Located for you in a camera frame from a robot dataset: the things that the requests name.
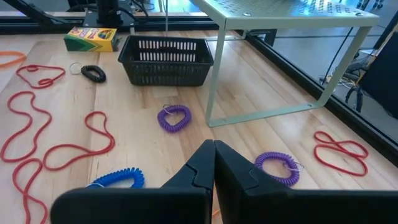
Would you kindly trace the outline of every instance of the purple coiled keychain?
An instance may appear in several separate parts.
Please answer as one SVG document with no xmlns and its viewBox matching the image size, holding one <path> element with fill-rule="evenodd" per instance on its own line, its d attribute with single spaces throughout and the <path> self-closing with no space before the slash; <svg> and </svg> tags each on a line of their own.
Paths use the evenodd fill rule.
<svg viewBox="0 0 398 224">
<path fill-rule="evenodd" d="M 288 187 L 295 185 L 299 181 L 300 171 L 304 168 L 304 166 L 295 162 L 290 155 L 287 155 L 287 154 L 284 154 L 281 152 L 265 152 L 257 157 L 256 161 L 254 162 L 254 165 L 258 169 L 263 170 L 265 172 L 265 170 L 262 168 L 262 163 L 267 159 L 277 159 L 280 161 L 284 161 L 285 168 L 290 170 L 292 173 L 292 175 L 288 178 L 277 177 L 277 176 L 268 174 L 272 178 L 274 178 L 275 180 L 281 182 L 282 184 L 284 184 Z"/>
<path fill-rule="evenodd" d="M 169 122 L 166 121 L 165 117 L 168 114 L 173 114 L 178 112 L 183 112 L 185 117 L 175 125 L 169 124 Z M 157 121 L 159 122 L 160 127 L 162 127 L 164 130 L 170 133 L 175 133 L 183 129 L 186 125 L 189 124 L 191 118 L 192 118 L 191 111 L 189 110 L 189 108 L 187 108 L 184 105 L 168 106 L 166 108 L 163 108 L 157 115 Z"/>
</svg>

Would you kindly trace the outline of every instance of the blue coiled keychain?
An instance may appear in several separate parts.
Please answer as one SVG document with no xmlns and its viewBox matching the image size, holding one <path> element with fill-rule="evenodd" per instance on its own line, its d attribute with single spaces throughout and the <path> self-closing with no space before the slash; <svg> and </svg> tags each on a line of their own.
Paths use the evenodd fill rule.
<svg viewBox="0 0 398 224">
<path fill-rule="evenodd" d="M 103 188 L 108 187 L 109 185 L 115 184 L 122 180 L 134 179 L 134 183 L 130 188 L 140 189 L 144 186 L 145 178 L 144 174 L 140 169 L 127 168 L 123 170 L 119 170 L 110 174 L 106 174 L 92 183 L 88 184 L 86 187 L 89 188 Z"/>
</svg>

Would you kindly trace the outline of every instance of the black plastic basket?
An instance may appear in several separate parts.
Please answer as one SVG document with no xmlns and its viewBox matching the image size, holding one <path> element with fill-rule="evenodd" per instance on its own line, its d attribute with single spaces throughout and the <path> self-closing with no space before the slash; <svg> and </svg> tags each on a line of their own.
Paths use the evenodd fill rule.
<svg viewBox="0 0 398 224">
<path fill-rule="evenodd" d="M 205 39 L 131 35 L 119 62 L 134 85 L 200 86 L 213 56 Z"/>
</svg>

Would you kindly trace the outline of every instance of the yellow crayon box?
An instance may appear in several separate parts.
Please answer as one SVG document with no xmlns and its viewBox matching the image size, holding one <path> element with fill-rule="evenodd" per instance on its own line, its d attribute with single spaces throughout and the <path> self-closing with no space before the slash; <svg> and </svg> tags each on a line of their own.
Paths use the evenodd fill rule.
<svg viewBox="0 0 398 224">
<path fill-rule="evenodd" d="M 68 51 L 114 52 L 118 50 L 117 29 L 74 27 L 63 38 Z"/>
</svg>

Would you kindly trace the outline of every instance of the wooden table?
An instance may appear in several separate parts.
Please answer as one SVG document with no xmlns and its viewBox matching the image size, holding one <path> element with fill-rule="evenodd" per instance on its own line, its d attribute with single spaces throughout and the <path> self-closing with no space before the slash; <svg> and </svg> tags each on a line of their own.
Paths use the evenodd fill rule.
<svg viewBox="0 0 398 224">
<path fill-rule="evenodd" d="M 163 35 L 146 32 L 144 35 Z M 169 32 L 169 36 L 206 37 L 215 31 Z M 160 187 L 173 176 L 198 146 L 206 139 L 220 139 L 246 159 L 254 161 L 262 152 L 288 153 L 305 166 L 295 189 L 397 189 L 397 168 L 356 135 L 327 109 L 304 111 L 246 123 L 209 128 L 204 110 L 210 79 L 201 87 L 133 86 L 123 66 L 117 61 L 119 52 L 67 52 L 62 35 L 0 36 L 1 50 L 17 50 L 27 54 L 22 65 L 32 63 L 56 65 L 68 71 L 73 62 L 97 64 L 107 73 L 105 84 L 94 84 L 82 75 L 69 71 L 44 90 L 33 90 L 35 104 L 53 115 L 50 126 L 40 135 L 33 157 L 42 159 L 45 151 L 56 144 L 74 143 L 93 150 L 101 149 L 108 139 L 93 133 L 83 123 L 90 111 L 103 111 L 108 116 L 108 130 L 116 140 L 115 148 L 104 155 L 80 160 L 64 170 L 43 170 L 33 183 L 30 194 L 43 200 L 48 207 L 62 193 L 84 187 L 97 177 L 126 167 L 139 167 L 146 178 L 146 187 Z M 215 42 L 209 42 L 214 53 Z M 22 90 L 31 90 L 15 72 L 21 65 L 0 68 L 0 142 L 27 123 L 27 119 L 11 113 L 8 98 Z M 50 72 L 26 74 L 35 81 L 52 76 Z M 230 41 L 224 46 L 220 70 L 220 88 L 216 94 L 216 117 L 269 110 L 280 106 L 314 101 L 314 99 L 268 59 L 245 41 Z M 157 123 L 157 113 L 165 104 L 187 105 L 192 123 L 183 131 L 169 134 Z M 29 97 L 18 98 L 12 106 L 28 111 L 34 117 L 32 127 L 14 141 L 7 157 L 19 157 L 32 147 L 32 138 L 47 120 L 32 110 Z M 95 117 L 93 126 L 102 129 L 103 118 Z M 317 130 L 330 133 L 335 139 L 353 139 L 365 145 L 370 156 L 365 160 L 369 174 L 354 177 L 321 165 L 313 156 Z M 50 156 L 50 165 L 59 166 L 81 152 L 62 149 Z M 320 155 L 346 169 L 360 172 L 361 167 L 349 157 L 329 151 Z M 17 164 L 0 162 L 0 217 L 2 223 L 24 223 L 22 196 L 12 184 L 12 172 Z M 264 167 L 271 174 L 288 176 L 280 162 L 268 162 Z M 36 165 L 25 167 L 18 176 L 21 186 L 35 171 Z M 38 223 L 43 211 L 29 202 L 32 222 Z M 215 200 L 214 210 L 218 208 Z M 214 217 L 221 223 L 220 215 Z"/>
</svg>

